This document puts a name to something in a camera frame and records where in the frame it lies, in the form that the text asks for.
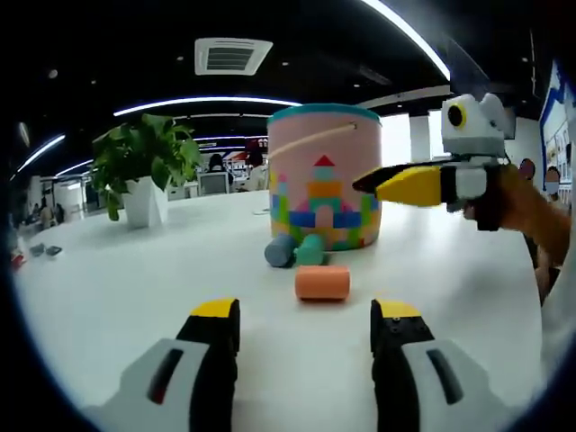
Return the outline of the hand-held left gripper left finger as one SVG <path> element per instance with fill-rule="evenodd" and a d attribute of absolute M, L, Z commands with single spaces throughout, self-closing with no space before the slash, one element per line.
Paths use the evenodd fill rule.
<path fill-rule="evenodd" d="M 127 366 L 108 401 L 83 413 L 100 431 L 230 431 L 239 341 L 239 299 L 207 301 L 176 337 Z"/>

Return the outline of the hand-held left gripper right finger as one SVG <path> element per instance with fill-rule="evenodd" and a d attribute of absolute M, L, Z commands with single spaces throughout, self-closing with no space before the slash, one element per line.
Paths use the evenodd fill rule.
<path fill-rule="evenodd" d="M 507 406 L 486 371 L 437 339 L 413 306 L 373 299 L 372 378 L 379 431 L 501 431 Z"/>

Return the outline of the person's right hand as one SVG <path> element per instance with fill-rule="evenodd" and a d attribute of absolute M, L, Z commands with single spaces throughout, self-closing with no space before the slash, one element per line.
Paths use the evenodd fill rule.
<path fill-rule="evenodd" d="M 491 230 L 514 230 L 528 234 L 532 205 L 541 198 L 540 193 L 512 164 L 496 169 L 491 185 L 493 188 L 481 198 L 464 204 L 463 217 L 475 221 L 478 230 L 488 221 Z"/>

